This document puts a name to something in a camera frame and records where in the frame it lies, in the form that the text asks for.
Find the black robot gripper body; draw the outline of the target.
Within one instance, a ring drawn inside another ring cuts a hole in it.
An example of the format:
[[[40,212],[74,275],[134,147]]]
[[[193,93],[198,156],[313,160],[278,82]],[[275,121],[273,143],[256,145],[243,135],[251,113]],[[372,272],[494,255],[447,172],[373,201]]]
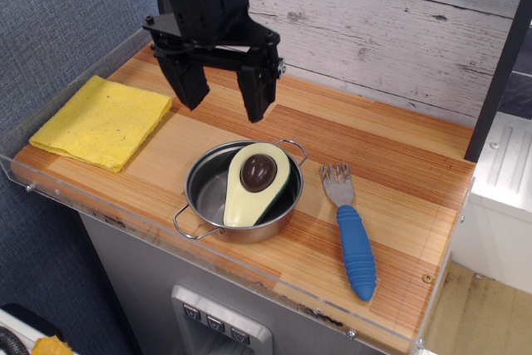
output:
[[[158,57],[186,56],[203,67],[237,71],[269,68],[279,79],[285,71],[278,55],[280,36],[253,21],[249,0],[166,0],[167,13],[148,16]]]

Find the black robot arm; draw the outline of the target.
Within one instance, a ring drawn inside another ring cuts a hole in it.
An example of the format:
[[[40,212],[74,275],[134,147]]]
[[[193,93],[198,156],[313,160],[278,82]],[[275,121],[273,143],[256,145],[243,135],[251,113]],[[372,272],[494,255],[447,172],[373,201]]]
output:
[[[209,93],[205,67],[235,71],[251,122],[264,118],[285,68],[280,36],[255,22],[249,0],[166,0],[170,10],[149,16],[155,57],[181,103],[195,109]]]

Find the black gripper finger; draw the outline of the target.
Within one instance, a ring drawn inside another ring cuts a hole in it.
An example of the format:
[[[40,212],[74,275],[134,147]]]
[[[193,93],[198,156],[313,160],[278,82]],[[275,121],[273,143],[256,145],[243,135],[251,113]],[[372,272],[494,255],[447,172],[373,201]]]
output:
[[[277,76],[269,68],[244,66],[237,70],[237,81],[249,121],[261,121],[275,102]]]
[[[157,57],[160,68],[180,102],[194,110],[208,95],[203,66],[186,56]]]

